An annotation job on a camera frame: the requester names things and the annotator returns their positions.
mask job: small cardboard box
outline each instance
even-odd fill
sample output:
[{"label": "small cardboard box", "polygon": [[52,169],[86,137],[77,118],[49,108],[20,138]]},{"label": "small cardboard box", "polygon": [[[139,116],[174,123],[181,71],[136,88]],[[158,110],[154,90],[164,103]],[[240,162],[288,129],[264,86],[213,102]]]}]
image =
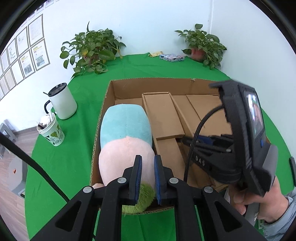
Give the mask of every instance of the small cardboard box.
[{"label": "small cardboard box", "polygon": [[[177,78],[110,81],[96,130],[90,184],[102,183],[98,165],[100,127],[107,109],[116,104],[138,104],[145,109],[152,129],[155,153],[161,155],[163,165],[171,168],[175,177],[183,179],[184,160],[189,148],[177,140],[184,135],[193,137],[201,119],[221,104],[218,90],[208,87],[211,82]],[[231,134],[224,111],[218,111],[210,117],[200,134]],[[209,177],[196,164],[190,167],[188,184],[199,188],[211,185],[217,191],[225,188],[225,185]]]}]

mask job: wrist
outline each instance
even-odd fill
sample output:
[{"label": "wrist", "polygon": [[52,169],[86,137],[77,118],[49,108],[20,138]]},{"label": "wrist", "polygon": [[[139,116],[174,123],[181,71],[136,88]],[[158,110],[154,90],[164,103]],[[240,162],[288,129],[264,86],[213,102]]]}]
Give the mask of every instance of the wrist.
[{"label": "wrist", "polygon": [[267,223],[274,223],[278,221],[286,212],[289,207],[289,200],[281,194],[278,201],[273,205],[270,216],[266,217],[264,220]]}]

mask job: green tablecloth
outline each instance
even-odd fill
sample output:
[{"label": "green tablecloth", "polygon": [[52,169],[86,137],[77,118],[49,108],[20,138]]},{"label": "green tablecloth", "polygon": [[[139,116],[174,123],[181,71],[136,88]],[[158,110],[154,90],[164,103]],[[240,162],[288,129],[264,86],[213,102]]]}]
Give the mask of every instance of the green tablecloth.
[{"label": "green tablecloth", "polygon": [[[77,112],[58,122],[65,133],[60,146],[51,145],[39,136],[32,157],[72,198],[82,187],[89,185],[91,158],[102,101],[110,80],[141,77],[200,78],[227,80],[218,70],[209,70],[202,64],[186,58],[169,63],[147,55],[125,56],[108,62],[109,72],[101,75],[86,73],[75,77],[69,88],[78,104]],[[279,148],[277,176],[284,194],[293,189],[289,167],[289,150],[280,133],[263,113],[267,136]],[[32,168],[28,169],[25,216],[29,238],[32,238],[63,206],[65,201]],[[173,209],[145,215],[126,215],[122,218],[122,240],[175,240]]]}]

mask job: stuffed animal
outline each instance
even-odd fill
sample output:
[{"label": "stuffed animal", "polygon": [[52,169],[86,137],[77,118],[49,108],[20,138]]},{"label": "stuffed animal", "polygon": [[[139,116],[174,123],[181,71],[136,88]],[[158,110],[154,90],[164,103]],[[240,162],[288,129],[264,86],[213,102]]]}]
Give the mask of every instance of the stuffed animal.
[{"label": "stuffed animal", "polygon": [[99,169],[106,186],[132,167],[136,155],[142,156],[142,177],[139,200],[135,206],[123,206],[123,213],[145,211],[155,197],[154,151],[152,132],[144,109],[135,104],[119,104],[109,107],[100,130],[101,152]]}]

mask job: black mug handle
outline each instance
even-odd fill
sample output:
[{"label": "black mug handle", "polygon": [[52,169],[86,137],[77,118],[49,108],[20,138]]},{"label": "black mug handle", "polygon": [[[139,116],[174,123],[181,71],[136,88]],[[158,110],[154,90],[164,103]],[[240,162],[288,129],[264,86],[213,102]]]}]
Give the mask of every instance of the black mug handle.
[{"label": "black mug handle", "polygon": [[45,113],[48,114],[48,111],[46,109],[46,106],[50,103],[50,100],[46,101],[46,103],[44,104],[44,110],[45,110]]}]

